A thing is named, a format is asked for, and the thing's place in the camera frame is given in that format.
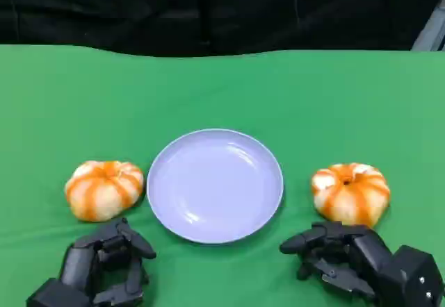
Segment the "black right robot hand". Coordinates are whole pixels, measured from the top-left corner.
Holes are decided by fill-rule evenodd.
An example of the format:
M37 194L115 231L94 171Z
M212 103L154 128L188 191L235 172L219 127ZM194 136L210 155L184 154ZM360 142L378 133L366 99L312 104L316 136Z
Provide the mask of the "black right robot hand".
M325 287L347 297L378 304L380 268L392 253L383 239L366 225L316 222L280 245L282 254L297 255L300 281L316 275Z

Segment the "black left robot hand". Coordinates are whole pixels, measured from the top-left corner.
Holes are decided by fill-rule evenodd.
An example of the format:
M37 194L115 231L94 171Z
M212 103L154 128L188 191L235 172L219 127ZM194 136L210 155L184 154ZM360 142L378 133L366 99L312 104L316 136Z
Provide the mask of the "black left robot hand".
M149 282L142 259L156 258L151 244L126 218L113 219L78 238L65 252L59 280L86 296L86 306L137 306ZM100 292L102 274L127 269L127 279Z

